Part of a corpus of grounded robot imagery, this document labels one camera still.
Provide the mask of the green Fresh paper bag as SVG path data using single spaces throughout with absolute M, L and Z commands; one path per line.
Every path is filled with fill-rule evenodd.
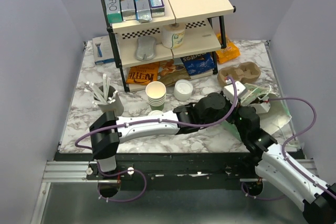
M 268 83 L 259 86 L 246 83 L 244 86 L 246 88 L 246 93 L 240 97 L 243 106 L 249 106 L 252 103 L 261 103 L 270 98 L 278 97 L 276 90 Z M 269 103 L 271 104 L 269 112 L 266 114 L 258 114 L 260 117 L 260 126 L 282 144 L 293 135 L 293 130 L 290 126 L 292 116 L 283 102 L 270 101 Z M 226 121 L 223 122 L 221 126 L 225 129 L 226 133 L 223 144 L 224 151 L 245 152 L 246 148 L 240 141 L 240 136 L 236 127 Z

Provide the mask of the single green paper cup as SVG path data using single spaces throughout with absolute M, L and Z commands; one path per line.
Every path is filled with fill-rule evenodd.
M 163 114 L 164 113 L 160 110 L 153 110 L 148 114 L 148 116 L 163 116 Z

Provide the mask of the stack of green paper cups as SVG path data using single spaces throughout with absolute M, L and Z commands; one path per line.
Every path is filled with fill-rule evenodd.
M 166 86 L 159 81 L 154 81 L 146 86 L 145 92 L 150 108 L 162 111 L 166 99 Z

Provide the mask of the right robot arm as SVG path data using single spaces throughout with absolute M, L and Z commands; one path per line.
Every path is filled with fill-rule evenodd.
M 292 158 L 260 127 L 256 110 L 240 106 L 234 124 L 253 159 L 243 162 L 242 173 L 273 184 L 301 211 L 307 223 L 335 223 L 335 185 L 328 185 Z

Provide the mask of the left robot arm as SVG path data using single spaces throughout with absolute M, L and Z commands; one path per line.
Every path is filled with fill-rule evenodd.
M 90 127 L 93 158 L 104 179 L 116 175 L 118 146 L 130 140 L 159 135 L 191 134 L 230 118 L 238 97 L 228 98 L 213 92 L 196 103 L 181 105 L 172 111 L 138 118 L 117 117 L 105 112 Z

